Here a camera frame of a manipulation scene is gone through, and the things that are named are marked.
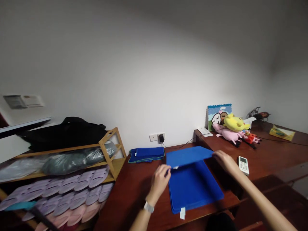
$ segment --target black bag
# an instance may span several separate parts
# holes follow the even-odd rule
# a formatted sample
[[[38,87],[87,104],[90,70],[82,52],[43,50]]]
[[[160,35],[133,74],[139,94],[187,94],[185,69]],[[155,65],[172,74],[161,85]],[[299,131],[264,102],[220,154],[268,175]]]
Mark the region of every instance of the black bag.
[[[34,152],[71,148],[98,143],[107,133],[106,126],[88,123],[78,117],[66,117],[59,125],[19,134]]]

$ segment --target power adapter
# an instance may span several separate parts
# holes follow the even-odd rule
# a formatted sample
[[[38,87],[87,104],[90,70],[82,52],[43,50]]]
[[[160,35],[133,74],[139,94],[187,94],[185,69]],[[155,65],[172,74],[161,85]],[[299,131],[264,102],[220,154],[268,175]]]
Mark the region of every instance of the power adapter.
[[[158,136],[160,143],[164,142],[164,134]]]

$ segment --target yellow plush toy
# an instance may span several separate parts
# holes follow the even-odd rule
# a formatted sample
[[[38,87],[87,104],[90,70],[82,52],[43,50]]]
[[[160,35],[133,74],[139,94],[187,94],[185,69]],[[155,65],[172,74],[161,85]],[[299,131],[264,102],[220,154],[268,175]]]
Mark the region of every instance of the yellow plush toy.
[[[234,132],[240,132],[244,129],[249,129],[250,125],[245,124],[243,120],[239,117],[235,117],[233,113],[227,115],[224,119],[224,126],[229,128],[230,130]]]

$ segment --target wooden table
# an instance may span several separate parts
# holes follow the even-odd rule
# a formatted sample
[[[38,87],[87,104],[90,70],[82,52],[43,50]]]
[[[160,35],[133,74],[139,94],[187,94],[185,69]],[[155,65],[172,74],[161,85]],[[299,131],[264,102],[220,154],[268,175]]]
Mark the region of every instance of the wooden table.
[[[269,130],[272,127],[270,123],[254,122],[252,133],[267,139],[280,141],[280,138],[269,135]],[[303,176],[308,174],[308,165],[305,165],[304,170],[297,166],[308,161],[308,147],[277,141],[264,140],[257,150],[253,150],[250,146],[242,143],[239,148],[235,148],[232,144],[224,140],[222,137],[206,137],[200,136],[198,130],[194,131],[196,143],[190,143],[182,148],[188,148],[196,145],[201,145],[212,150],[223,150],[230,154],[234,160],[240,155],[248,159],[249,178],[262,189],[268,189],[274,184],[279,184],[277,180],[267,181],[266,187],[264,183],[258,180],[265,179],[277,171],[285,168],[293,167],[295,175]],[[293,142],[308,144],[308,134],[296,132]],[[178,149],[165,149],[165,153]],[[153,161],[152,163],[136,163],[129,164],[128,158],[120,172],[115,186],[101,211],[100,217],[95,225],[94,230],[128,230],[137,216],[139,210],[144,206],[145,197],[150,189],[151,178],[155,169],[166,163],[166,158],[163,160]],[[155,206],[155,212],[152,214],[148,231],[168,230],[187,222],[196,220],[200,217],[207,216],[212,213],[223,211],[226,209],[235,209],[236,213],[243,192],[237,183],[226,174],[218,163],[213,159],[205,160],[214,178],[218,182],[225,197],[224,199],[197,209],[186,211],[185,220],[180,219],[179,214],[174,215],[171,211],[169,188],[167,187],[161,198]]]

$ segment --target framed picture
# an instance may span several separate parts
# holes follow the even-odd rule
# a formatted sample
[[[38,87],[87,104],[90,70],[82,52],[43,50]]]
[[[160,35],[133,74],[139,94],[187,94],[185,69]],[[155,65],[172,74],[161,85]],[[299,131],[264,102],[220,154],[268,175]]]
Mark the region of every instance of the framed picture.
[[[208,106],[208,130],[215,131],[212,124],[224,125],[224,119],[232,113],[232,104],[219,104]]]

